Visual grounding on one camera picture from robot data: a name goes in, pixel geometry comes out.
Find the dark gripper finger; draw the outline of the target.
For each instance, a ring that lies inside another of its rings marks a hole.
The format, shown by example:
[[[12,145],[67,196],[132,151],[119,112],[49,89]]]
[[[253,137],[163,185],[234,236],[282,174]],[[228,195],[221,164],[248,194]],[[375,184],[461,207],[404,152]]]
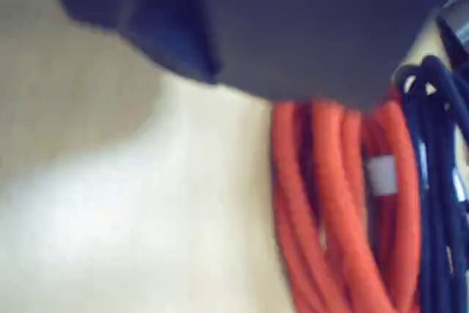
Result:
[[[117,33],[156,64],[216,83],[220,63],[201,0],[59,0],[74,20]]]
[[[204,0],[218,82],[270,100],[381,100],[445,0]]]

